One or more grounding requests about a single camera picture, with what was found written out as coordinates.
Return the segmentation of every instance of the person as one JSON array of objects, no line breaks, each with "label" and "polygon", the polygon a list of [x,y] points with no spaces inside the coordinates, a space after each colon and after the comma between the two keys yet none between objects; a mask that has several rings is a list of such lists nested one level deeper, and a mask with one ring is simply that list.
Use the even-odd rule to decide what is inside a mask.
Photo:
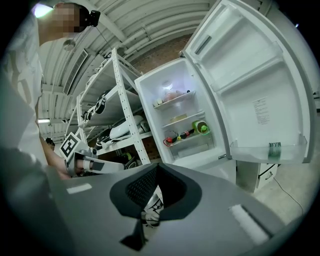
[{"label": "person", "polygon": [[[10,146],[35,156],[43,165],[55,167],[62,179],[70,178],[65,161],[54,153],[39,131],[38,104],[41,96],[42,67],[38,51],[44,43],[81,33],[89,25],[89,11],[76,3],[58,3],[39,18],[30,13],[16,31],[1,63],[1,74],[10,85],[8,90],[19,98],[16,99],[16,95],[11,93],[14,100],[8,101],[8,104],[14,101],[14,108],[20,106],[17,113],[18,124],[12,118],[12,113],[8,115],[11,132],[16,130]],[[82,170],[83,162],[78,160],[76,172]]]},{"label": "person", "polygon": [[52,151],[55,151],[55,146],[56,144],[54,143],[54,141],[52,140],[52,138],[46,138],[45,142],[49,145],[50,149]]}]

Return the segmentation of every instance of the white shirt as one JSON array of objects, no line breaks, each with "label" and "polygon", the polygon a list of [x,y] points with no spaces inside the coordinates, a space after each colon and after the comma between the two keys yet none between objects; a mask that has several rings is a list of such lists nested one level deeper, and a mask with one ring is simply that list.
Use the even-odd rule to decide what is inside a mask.
[{"label": "white shirt", "polygon": [[5,131],[17,138],[10,142],[11,148],[34,155],[42,164],[47,160],[39,139],[39,128],[36,124],[35,106],[41,96],[42,68],[39,60],[39,33],[37,19],[30,14],[16,31],[1,63],[11,88],[8,88],[7,106],[11,106],[11,116],[7,114],[5,122],[11,131]]}]

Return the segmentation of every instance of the brick wall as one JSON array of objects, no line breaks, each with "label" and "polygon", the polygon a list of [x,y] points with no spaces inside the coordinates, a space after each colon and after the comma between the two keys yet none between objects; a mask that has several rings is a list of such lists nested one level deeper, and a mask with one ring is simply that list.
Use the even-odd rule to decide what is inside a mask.
[{"label": "brick wall", "polygon": [[183,50],[190,37],[191,34],[188,34],[163,43],[133,60],[131,64],[144,74],[154,70],[167,62],[177,59],[179,52]]}]

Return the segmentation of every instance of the air vent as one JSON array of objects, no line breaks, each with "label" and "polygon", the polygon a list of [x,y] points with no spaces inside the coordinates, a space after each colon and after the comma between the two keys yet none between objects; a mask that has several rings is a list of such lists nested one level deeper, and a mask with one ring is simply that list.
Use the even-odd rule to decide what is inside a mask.
[{"label": "air vent", "polygon": [[65,93],[66,95],[69,94],[70,92],[70,88],[72,86],[72,83],[74,82],[75,78],[76,78],[76,75],[79,71],[79,69],[81,68],[82,64],[85,62],[85,60],[87,59],[88,57],[88,53],[86,50],[83,50],[78,59],[76,60],[75,64],[73,65],[70,73],[69,73],[69,76],[65,82],[65,85],[63,87],[63,93]]}]

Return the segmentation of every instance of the metal shelving unit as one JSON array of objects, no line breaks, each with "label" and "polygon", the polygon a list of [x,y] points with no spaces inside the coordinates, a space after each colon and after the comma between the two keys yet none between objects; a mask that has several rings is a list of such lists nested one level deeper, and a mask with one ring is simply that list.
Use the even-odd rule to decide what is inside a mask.
[{"label": "metal shelving unit", "polygon": [[[143,138],[152,136],[151,132],[139,134],[133,113],[142,109],[139,96],[134,93],[134,80],[141,74],[126,60],[112,50],[112,57],[103,67],[90,78],[85,90],[76,98],[76,107],[70,117],[66,134],[72,120],[78,122],[80,139],[87,144],[103,131],[124,119],[129,123],[131,137],[98,150],[98,155],[134,145],[143,165],[150,160],[142,142]],[[105,97],[105,109],[101,114],[94,113],[90,120],[84,120],[83,114],[96,105],[97,98],[106,90],[110,90]]]}]

